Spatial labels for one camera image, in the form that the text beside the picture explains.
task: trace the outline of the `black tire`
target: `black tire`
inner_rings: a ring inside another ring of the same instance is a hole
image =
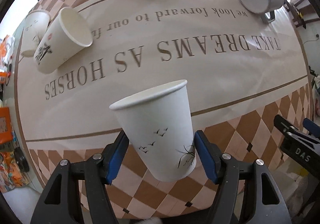
[[[15,148],[14,150],[14,158],[16,159],[16,162],[19,166],[19,169],[21,172],[28,172],[30,171],[28,162],[26,158],[24,157],[24,154],[20,147]]]

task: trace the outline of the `paper cup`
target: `paper cup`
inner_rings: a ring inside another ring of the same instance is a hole
[[[35,54],[38,71],[49,74],[93,42],[86,20],[75,10],[64,7],[52,22]]]
[[[195,165],[195,147],[187,94],[179,80],[144,90],[110,106],[152,175],[176,181]]]
[[[35,10],[27,15],[22,35],[22,56],[33,57],[47,30],[50,19],[49,12],[45,10]]]

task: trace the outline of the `orange box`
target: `orange box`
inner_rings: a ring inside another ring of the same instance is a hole
[[[0,145],[12,141],[11,119],[8,107],[0,108]]]

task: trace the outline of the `cup base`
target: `cup base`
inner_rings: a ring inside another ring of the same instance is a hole
[[[26,57],[26,58],[30,58],[33,57],[35,55],[36,50],[27,50],[27,51],[23,51],[21,52],[21,56],[22,57]]]
[[[196,167],[196,158],[194,160],[194,163],[187,169],[187,171],[185,172],[185,174],[180,175],[179,177],[177,176],[161,176],[161,175],[157,175],[157,174],[153,174],[151,171],[151,174],[154,178],[156,178],[158,181],[162,181],[162,182],[174,182],[174,181],[179,181],[185,177],[187,177],[189,174],[192,173],[192,171],[195,169]]]

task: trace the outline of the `das logo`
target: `das logo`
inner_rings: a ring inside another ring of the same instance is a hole
[[[305,152],[302,152],[301,154],[300,154],[300,153],[301,153],[301,149],[300,149],[300,148],[297,148],[297,150],[296,150],[296,155],[300,155],[300,157],[303,158],[306,162],[310,161],[310,155],[307,155],[307,156],[305,157],[305,155],[306,155]]]

